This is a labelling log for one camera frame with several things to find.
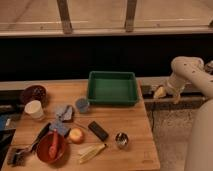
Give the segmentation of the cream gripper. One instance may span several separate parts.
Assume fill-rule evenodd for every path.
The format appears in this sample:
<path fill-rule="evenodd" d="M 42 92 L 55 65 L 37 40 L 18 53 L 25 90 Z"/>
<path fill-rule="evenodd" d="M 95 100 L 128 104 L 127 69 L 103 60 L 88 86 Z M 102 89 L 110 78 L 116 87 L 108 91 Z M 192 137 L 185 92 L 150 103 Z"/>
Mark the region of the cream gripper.
<path fill-rule="evenodd" d="M 160 99 L 165 97 L 167 94 L 171 95 L 173 97 L 173 103 L 177 104 L 180 101 L 180 93 L 178 91 L 175 91 L 174 89 L 171 89 L 169 87 L 165 87 L 163 85 L 159 86 L 153 95 L 154 99 Z"/>

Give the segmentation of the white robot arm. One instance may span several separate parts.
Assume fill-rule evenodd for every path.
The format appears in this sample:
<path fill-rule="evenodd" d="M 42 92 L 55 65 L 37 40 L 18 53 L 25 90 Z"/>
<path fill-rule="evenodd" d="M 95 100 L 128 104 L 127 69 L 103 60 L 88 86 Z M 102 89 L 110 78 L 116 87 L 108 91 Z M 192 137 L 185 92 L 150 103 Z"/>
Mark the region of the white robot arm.
<path fill-rule="evenodd" d="M 154 91 L 153 98 L 171 95 L 177 104 L 187 83 L 200 92 L 201 104 L 191 127 L 184 171 L 213 171 L 213 75 L 205 71 L 200 57 L 175 57 L 171 69 L 171 75 Z"/>

